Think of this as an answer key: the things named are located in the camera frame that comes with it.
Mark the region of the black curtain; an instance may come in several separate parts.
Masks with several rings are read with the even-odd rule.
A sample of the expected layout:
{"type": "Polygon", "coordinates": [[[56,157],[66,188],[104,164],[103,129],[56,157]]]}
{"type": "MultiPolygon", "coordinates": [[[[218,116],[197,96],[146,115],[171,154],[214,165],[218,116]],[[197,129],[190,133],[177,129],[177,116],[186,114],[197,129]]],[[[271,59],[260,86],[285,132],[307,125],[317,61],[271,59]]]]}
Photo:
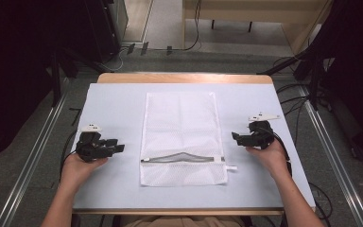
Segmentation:
{"type": "Polygon", "coordinates": [[[363,0],[334,0],[314,45],[324,60],[333,60],[320,85],[354,157],[363,160],[363,0]]]}
{"type": "Polygon", "coordinates": [[[46,68],[78,0],[0,0],[0,152],[52,90],[46,68]]]}

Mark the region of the white mesh laundry bag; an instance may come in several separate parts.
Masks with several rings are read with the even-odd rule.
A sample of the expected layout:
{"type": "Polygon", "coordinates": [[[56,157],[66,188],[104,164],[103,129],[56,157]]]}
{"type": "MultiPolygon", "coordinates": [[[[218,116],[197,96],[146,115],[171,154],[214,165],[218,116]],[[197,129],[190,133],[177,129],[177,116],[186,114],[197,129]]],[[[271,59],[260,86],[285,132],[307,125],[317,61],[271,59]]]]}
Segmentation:
{"type": "Polygon", "coordinates": [[[213,92],[148,93],[140,151],[140,184],[203,186],[228,182],[213,92]]]}

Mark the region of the black metal stand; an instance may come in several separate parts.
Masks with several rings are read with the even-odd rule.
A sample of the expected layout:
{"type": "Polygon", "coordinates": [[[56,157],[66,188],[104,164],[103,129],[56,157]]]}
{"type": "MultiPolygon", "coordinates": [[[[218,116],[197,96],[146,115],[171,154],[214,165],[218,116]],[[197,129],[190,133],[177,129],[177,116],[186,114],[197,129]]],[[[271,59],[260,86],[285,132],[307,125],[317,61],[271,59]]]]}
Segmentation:
{"type": "Polygon", "coordinates": [[[317,50],[311,48],[306,49],[298,55],[288,57],[285,61],[276,64],[268,70],[259,72],[259,75],[271,76],[282,69],[291,66],[295,62],[299,62],[299,65],[294,70],[293,77],[295,80],[304,80],[307,76],[310,77],[308,85],[308,98],[310,104],[317,111],[318,108],[318,87],[321,76],[324,74],[323,68],[323,56],[317,50]]]}
{"type": "Polygon", "coordinates": [[[88,60],[81,56],[76,51],[70,48],[55,48],[50,54],[51,60],[51,78],[52,78],[52,91],[53,91],[53,102],[52,106],[56,107],[62,97],[61,94],[61,76],[60,69],[64,72],[68,78],[74,78],[78,70],[74,64],[74,61],[80,61],[91,69],[95,70],[98,74],[105,72],[102,66],[97,63],[88,60]]]}

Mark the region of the person's left hand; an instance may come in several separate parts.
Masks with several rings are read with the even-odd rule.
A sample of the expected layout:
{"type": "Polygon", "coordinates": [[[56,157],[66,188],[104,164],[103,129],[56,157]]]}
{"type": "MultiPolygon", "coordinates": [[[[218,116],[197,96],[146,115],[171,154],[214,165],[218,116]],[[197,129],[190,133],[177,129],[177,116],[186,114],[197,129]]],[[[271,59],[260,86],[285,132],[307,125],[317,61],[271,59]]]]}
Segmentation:
{"type": "Polygon", "coordinates": [[[89,176],[108,162],[107,158],[84,162],[77,154],[70,154],[64,161],[60,177],[60,187],[77,191],[89,176]]]}

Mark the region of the metal floor rail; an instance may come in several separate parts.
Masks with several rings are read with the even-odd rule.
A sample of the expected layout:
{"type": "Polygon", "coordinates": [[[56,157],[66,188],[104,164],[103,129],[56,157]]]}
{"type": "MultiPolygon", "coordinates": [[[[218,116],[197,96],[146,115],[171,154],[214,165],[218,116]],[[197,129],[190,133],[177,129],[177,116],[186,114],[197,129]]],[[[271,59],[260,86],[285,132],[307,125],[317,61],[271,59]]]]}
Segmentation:
{"type": "Polygon", "coordinates": [[[61,110],[67,95],[68,92],[64,91],[57,105],[50,110],[48,117],[45,119],[43,127],[40,130],[32,150],[26,159],[25,165],[23,166],[14,186],[10,190],[6,203],[0,213],[0,227],[10,227],[10,224],[32,178],[32,175],[34,174],[34,171],[37,167],[37,164],[42,157],[43,150],[46,146],[49,136],[61,114],[61,110]]]}
{"type": "Polygon", "coordinates": [[[314,107],[307,103],[305,108],[310,116],[312,124],[317,132],[320,142],[323,146],[328,161],[335,173],[340,189],[343,196],[353,214],[354,220],[358,227],[363,227],[363,201],[354,188],[354,184],[339,158],[337,149],[325,128],[325,125],[320,117],[320,114],[314,109],[314,107]]]}

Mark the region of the person's beige clothing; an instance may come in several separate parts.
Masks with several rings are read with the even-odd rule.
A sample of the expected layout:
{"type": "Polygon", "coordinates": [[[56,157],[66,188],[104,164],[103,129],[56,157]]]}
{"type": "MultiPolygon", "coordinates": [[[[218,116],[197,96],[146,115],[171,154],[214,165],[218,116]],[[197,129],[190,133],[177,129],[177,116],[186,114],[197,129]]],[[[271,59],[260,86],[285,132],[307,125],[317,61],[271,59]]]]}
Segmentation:
{"type": "Polygon", "coordinates": [[[228,216],[126,216],[120,227],[246,227],[239,217],[228,216]]]}

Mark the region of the dark cabinet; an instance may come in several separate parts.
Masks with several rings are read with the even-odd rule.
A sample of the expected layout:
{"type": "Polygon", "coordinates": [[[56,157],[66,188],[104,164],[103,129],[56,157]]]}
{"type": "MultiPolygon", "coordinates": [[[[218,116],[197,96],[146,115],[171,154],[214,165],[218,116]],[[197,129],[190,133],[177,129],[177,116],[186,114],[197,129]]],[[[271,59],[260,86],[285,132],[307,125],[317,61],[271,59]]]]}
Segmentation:
{"type": "Polygon", "coordinates": [[[108,61],[120,51],[129,17],[125,0],[84,0],[93,31],[94,61],[108,61]]]}

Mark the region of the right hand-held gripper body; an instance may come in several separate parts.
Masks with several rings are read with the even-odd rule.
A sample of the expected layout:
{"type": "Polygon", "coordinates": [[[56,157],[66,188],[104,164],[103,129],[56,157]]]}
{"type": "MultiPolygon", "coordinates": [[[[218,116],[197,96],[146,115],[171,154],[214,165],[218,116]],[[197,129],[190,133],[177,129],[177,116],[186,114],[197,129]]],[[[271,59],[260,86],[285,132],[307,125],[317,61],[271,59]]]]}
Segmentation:
{"type": "Polygon", "coordinates": [[[249,117],[250,135],[245,140],[245,147],[267,148],[275,139],[275,132],[270,126],[270,120],[279,119],[277,114],[259,113],[249,117]]]}

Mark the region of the person's right hand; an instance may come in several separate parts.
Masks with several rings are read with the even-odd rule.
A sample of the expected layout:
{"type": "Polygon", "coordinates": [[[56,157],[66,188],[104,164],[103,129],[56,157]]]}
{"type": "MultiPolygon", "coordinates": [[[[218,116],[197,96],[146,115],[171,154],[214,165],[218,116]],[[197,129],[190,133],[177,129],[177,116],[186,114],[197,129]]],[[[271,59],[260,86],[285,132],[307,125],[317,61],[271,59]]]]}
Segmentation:
{"type": "Polygon", "coordinates": [[[278,141],[272,142],[265,149],[246,147],[246,151],[260,161],[273,179],[289,175],[285,160],[285,151],[278,141]]]}

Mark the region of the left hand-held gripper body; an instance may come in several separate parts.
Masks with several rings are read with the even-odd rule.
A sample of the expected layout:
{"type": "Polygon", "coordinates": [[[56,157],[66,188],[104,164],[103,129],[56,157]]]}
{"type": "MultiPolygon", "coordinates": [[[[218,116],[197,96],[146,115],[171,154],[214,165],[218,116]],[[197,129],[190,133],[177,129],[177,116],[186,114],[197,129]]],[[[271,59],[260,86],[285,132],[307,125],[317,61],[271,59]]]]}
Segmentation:
{"type": "Polygon", "coordinates": [[[107,140],[101,140],[101,128],[96,124],[89,124],[81,128],[76,153],[86,163],[95,159],[112,157],[114,148],[107,145],[107,140]]]}

